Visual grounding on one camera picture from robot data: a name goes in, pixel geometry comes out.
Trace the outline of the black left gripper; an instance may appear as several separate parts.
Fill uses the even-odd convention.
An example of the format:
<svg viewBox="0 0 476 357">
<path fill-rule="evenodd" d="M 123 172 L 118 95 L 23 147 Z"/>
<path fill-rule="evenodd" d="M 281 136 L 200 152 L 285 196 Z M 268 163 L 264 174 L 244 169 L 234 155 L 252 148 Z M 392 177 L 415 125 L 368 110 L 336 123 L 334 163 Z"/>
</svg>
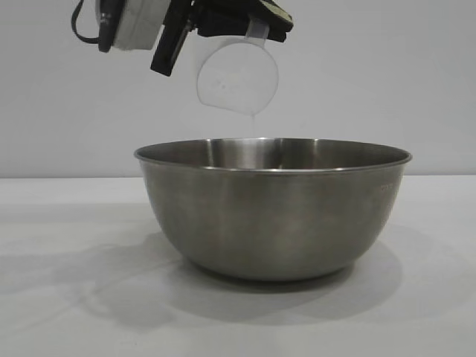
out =
<svg viewBox="0 0 476 357">
<path fill-rule="evenodd" d="M 172 1 L 150 69 L 169 77 L 187 35 L 244 36 L 248 31 L 255 1 Z M 269 27 L 268 39 L 285 42 L 294 26 L 292 16 L 276 1 L 259 0 L 256 17 Z"/>
</svg>

